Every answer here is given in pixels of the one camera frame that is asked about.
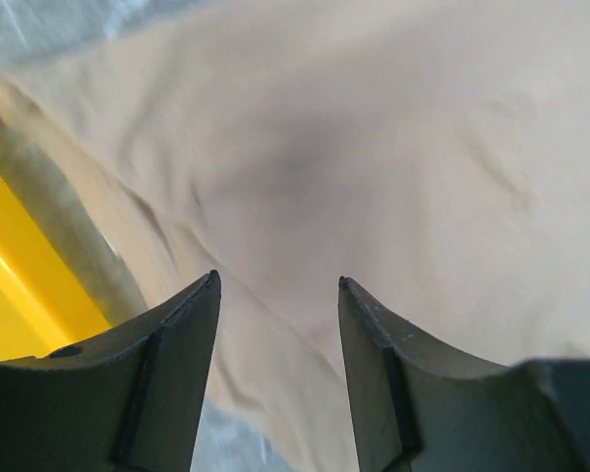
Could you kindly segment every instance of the yellow surface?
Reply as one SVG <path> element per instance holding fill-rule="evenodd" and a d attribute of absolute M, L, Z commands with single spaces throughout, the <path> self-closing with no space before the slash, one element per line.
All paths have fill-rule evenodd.
<path fill-rule="evenodd" d="M 42 357 L 109 329 L 0 177 L 0 361 Z"/>

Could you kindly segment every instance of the wrinkled cloth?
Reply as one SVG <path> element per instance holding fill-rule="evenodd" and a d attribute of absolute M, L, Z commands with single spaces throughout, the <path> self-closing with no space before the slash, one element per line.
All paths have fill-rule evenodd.
<path fill-rule="evenodd" d="M 223 3 L 0 111 L 150 305 L 220 270 L 207 394 L 297 470 L 357 470 L 340 275 L 496 362 L 590 356 L 590 0 Z"/>

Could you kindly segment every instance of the beige fabric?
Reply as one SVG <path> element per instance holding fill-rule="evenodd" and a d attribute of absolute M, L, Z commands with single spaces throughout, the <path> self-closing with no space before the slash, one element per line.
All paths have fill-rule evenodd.
<path fill-rule="evenodd" d="M 221 270 L 208 394 L 299 470 L 356 469 L 341 274 L 498 362 L 590 355 L 590 0 L 239 0 L 0 106 L 151 304 Z"/>

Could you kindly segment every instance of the gray floor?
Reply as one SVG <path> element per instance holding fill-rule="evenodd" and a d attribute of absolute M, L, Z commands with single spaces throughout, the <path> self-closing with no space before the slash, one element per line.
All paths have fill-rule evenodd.
<path fill-rule="evenodd" d="M 30 61 L 112 38 L 198 0 L 0 0 L 0 74 Z M 144 301 L 124 264 L 93 226 L 65 178 L 34 145 L 0 122 L 0 173 L 113 323 Z M 206 400 L 194 472 L 281 472 L 289 468 L 251 425 Z"/>

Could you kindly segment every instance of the yellow plastic bin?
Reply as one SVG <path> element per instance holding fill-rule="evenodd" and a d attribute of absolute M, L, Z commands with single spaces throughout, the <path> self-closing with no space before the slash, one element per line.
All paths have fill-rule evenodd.
<path fill-rule="evenodd" d="M 109 328 L 0 177 L 0 361 L 43 357 Z"/>

